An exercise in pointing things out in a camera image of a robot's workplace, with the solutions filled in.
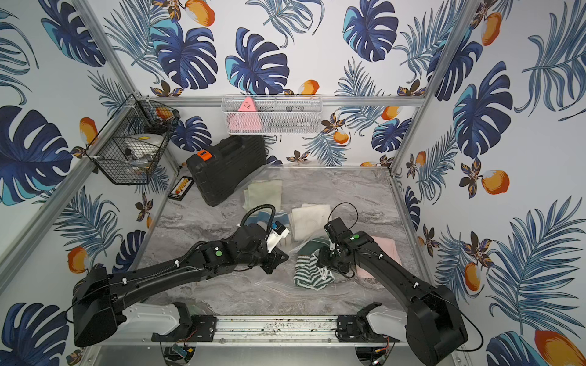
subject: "green and white striped towel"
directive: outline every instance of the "green and white striped towel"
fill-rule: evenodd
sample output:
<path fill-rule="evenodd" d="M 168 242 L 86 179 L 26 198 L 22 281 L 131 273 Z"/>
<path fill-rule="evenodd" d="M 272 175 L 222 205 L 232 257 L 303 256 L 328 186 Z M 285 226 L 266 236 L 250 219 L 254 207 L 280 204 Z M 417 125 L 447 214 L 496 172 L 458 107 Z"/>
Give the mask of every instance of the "green and white striped towel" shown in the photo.
<path fill-rule="evenodd" d="M 310 240 L 301 248 L 295 263 L 295 286 L 321 290 L 333 282 L 332 271 L 318 267 L 318 251 L 322 247 L 328 247 L 329 243 L 327 237 L 319 237 Z"/>

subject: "black carrying case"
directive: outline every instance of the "black carrying case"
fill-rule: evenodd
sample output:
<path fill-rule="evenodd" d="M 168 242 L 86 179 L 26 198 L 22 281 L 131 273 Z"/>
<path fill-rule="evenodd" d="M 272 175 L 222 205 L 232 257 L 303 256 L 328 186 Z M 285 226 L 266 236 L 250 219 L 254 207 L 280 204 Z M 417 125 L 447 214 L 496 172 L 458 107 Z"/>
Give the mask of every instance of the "black carrying case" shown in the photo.
<path fill-rule="evenodd" d="M 224 202 L 244 178 L 267 163 L 262 135 L 232 135 L 206 150 L 211 158 L 192 155 L 187 168 L 212 207 Z"/>

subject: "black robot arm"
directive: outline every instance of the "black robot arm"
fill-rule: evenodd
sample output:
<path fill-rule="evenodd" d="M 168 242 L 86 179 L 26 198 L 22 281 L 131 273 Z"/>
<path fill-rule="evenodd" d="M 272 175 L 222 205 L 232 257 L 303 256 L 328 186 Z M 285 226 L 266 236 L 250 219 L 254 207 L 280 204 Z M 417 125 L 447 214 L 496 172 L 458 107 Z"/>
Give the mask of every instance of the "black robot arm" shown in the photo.
<path fill-rule="evenodd" d="M 272 235 L 285 229 L 278 221 L 270 226 Z M 73 296 L 75 345 L 86 347 L 108 339 L 126 321 L 122 310 L 151 295 L 225 275 L 239 264 L 260 266 L 271 274 L 288 259 L 277 247 L 269 253 L 267 231 L 249 224 L 239 227 L 229 238 L 198 242 L 181 257 L 161 264 L 110 275 L 103 267 L 93 269 Z"/>
<path fill-rule="evenodd" d="M 340 218 L 324 228 L 335 247 L 321 249 L 318 264 L 344 274 L 350 264 L 359 265 L 392 293 L 407 313 L 407 342 L 421 362 L 434 366 L 468 340 L 456 298 L 447 287 L 417 278 L 384 253 L 371 236 L 364 231 L 352 233 Z"/>

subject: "wallpaper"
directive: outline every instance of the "wallpaper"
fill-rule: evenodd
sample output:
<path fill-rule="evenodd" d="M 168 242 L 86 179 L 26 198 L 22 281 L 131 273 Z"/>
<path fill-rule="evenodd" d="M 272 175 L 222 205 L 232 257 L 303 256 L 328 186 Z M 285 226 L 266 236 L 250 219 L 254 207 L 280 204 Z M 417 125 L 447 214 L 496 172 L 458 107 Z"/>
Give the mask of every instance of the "wallpaper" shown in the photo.
<path fill-rule="evenodd" d="M 395 174 L 474 365 L 584 365 L 583 0 L 484 0 Z M 469 350 L 481 344 L 466 325 Z"/>
<path fill-rule="evenodd" d="M 0 4 L 0 258 L 123 98 L 69 2 Z M 146 186 L 90 175 L 0 297 L 0 364 L 81 360 L 63 314 L 71 290 L 91 268 L 130 266 L 172 180 L 166 162 Z"/>
<path fill-rule="evenodd" d="M 93 10 L 143 95 L 421 96 L 462 4 L 107 0 Z M 183 162 L 207 141 L 226 137 L 224 117 L 214 108 L 186 109 L 184 123 L 191 122 L 181 131 L 197 143 L 172 148 Z M 401 106 L 325 108 L 319 134 L 266 136 L 267 157 L 277 164 L 388 166 L 413 112 Z"/>

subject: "orange handle latch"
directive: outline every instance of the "orange handle latch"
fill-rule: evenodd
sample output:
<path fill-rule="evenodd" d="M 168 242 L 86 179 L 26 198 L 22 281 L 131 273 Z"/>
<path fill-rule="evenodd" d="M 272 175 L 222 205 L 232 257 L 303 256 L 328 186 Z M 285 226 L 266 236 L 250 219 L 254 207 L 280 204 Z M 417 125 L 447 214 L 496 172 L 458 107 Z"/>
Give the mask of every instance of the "orange handle latch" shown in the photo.
<path fill-rule="evenodd" d="M 207 150 L 200 150 L 197 152 L 197 155 L 205 162 L 212 158 L 212 154 L 210 154 L 210 152 Z"/>

